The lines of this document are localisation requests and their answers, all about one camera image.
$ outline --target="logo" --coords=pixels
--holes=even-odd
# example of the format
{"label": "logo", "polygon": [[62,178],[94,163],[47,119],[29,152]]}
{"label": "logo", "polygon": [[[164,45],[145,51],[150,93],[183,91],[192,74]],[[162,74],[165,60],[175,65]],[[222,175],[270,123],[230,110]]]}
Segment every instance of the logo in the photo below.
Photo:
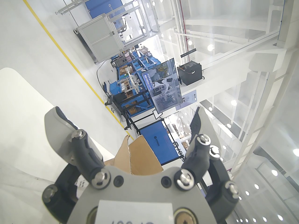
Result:
{"label": "logo", "polygon": [[157,145],[160,146],[159,141],[156,136],[154,136],[154,139],[156,140]]}
{"label": "logo", "polygon": [[182,161],[185,161],[185,157],[183,156],[183,152],[181,151],[181,149],[178,147],[178,142],[174,141],[173,146],[175,147],[175,149],[177,150],[179,156],[181,156]]}

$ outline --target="poster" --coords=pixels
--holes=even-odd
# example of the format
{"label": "poster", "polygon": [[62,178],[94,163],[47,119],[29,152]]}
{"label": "poster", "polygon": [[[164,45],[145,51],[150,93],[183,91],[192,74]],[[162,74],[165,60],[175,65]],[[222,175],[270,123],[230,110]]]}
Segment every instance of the poster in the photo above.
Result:
{"label": "poster", "polygon": [[183,102],[181,104],[175,106],[176,110],[182,109],[184,107],[189,106],[192,103],[195,103],[197,100],[196,90],[189,92],[186,95],[183,95],[182,100]]}
{"label": "poster", "polygon": [[158,113],[182,103],[174,58],[142,73]]}

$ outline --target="machine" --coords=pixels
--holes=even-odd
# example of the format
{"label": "machine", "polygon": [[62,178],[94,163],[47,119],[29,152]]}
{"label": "machine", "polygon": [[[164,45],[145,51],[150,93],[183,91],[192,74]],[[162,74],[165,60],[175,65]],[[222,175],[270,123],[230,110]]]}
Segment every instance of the machine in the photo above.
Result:
{"label": "machine", "polygon": [[[105,166],[87,132],[58,107],[51,109],[45,115],[47,139],[68,165],[44,190],[44,205],[67,224],[222,223],[238,202],[238,188],[219,160],[217,136],[201,133],[207,126],[202,126],[206,119],[200,118],[199,110],[190,124],[191,142],[182,167],[137,176]],[[204,197],[196,184],[206,171],[213,184]],[[74,183],[81,174],[90,184],[78,199]]]}

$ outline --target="brown cardboard flap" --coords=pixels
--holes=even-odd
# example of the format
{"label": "brown cardboard flap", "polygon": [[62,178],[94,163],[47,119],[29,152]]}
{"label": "brown cardboard flap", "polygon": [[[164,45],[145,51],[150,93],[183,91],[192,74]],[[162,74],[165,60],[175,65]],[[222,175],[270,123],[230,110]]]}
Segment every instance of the brown cardboard flap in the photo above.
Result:
{"label": "brown cardboard flap", "polygon": [[142,135],[130,144],[129,149],[133,175],[154,175],[163,171],[160,162]]}
{"label": "brown cardboard flap", "polygon": [[121,147],[119,148],[115,158],[113,159],[113,166],[116,166],[122,171],[125,171],[126,173],[131,173],[131,167],[130,167],[130,151],[128,148],[128,139],[129,135],[125,136],[123,143],[121,144]]}
{"label": "brown cardboard flap", "polygon": [[142,135],[129,146],[128,139],[129,135],[124,138],[115,158],[104,162],[106,166],[115,166],[133,175],[154,175],[163,171],[160,162]]}

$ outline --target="black box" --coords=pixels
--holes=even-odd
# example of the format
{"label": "black box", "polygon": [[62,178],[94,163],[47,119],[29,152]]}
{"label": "black box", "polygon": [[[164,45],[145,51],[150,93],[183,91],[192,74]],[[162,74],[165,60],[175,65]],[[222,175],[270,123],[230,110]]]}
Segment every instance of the black box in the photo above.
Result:
{"label": "black box", "polygon": [[190,85],[203,78],[202,65],[194,61],[178,67],[178,76],[185,85]]}

